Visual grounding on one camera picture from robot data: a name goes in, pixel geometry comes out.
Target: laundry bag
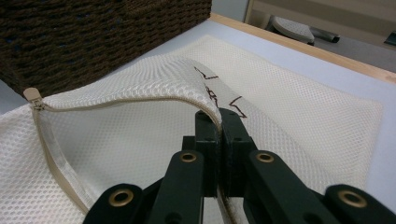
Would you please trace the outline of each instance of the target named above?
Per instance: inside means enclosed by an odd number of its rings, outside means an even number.
[[[81,223],[108,188],[146,188],[165,174],[202,110],[239,115],[258,149],[273,151],[311,189],[365,189],[382,106],[205,36],[88,86],[0,117],[0,222]],[[230,200],[245,223],[241,200]],[[222,223],[205,199],[204,223]]]

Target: basket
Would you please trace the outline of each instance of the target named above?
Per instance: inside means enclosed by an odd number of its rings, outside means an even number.
[[[211,0],[4,1],[0,79],[43,96],[90,84],[210,16]]]

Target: wicker basket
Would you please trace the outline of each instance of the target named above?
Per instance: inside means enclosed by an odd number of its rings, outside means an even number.
[[[211,0],[4,1],[0,79],[43,96],[94,82],[210,15]]]

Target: zipper end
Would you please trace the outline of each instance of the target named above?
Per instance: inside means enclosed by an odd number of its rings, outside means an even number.
[[[43,98],[41,97],[40,92],[36,88],[28,88],[23,92],[26,100],[30,102],[32,108],[35,110],[43,110],[44,103]]]

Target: zipper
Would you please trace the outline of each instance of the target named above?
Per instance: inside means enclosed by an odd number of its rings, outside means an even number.
[[[44,136],[41,131],[41,125],[40,125],[40,116],[39,116],[40,111],[42,111],[42,110],[46,110],[49,112],[84,111],[84,110],[93,110],[93,109],[98,109],[98,108],[104,108],[104,107],[121,104],[121,103],[138,103],[138,102],[149,102],[149,101],[180,101],[183,103],[187,103],[189,105],[193,105],[199,109],[202,109],[194,101],[190,101],[186,98],[181,98],[181,97],[147,97],[147,98],[139,98],[139,99],[120,99],[120,100],[107,102],[107,103],[103,103],[103,104],[99,104],[99,105],[87,105],[87,106],[78,106],[78,107],[74,107],[74,108],[57,109],[57,108],[51,107],[50,105],[45,104],[43,102],[40,92],[36,88],[26,89],[23,92],[23,95],[25,96],[26,100],[29,101],[31,104],[33,119],[35,122],[35,126],[37,128],[38,137],[39,137],[40,143],[43,147],[47,165],[49,167],[50,172],[52,173],[52,176],[54,177],[54,179],[56,180],[58,185],[61,187],[61,189],[66,193],[66,195],[71,199],[71,201],[79,208],[79,210],[84,215],[88,214],[89,208],[79,198],[76,191],[73,189],[73,187],[70,185],[69,181],[65,178],[65,176],[63,175],[63,173],[61,172],[59,167],[56,165],[55,160],[53,159],[53,157],[50,154],[50,149],[48,148],[48,146],[44,140]],[[215,125],[218,129],[218,133],[221,134],[221,124],[216,119],[215,114],[207,109],[202,109],[202,110],[215,123]]]

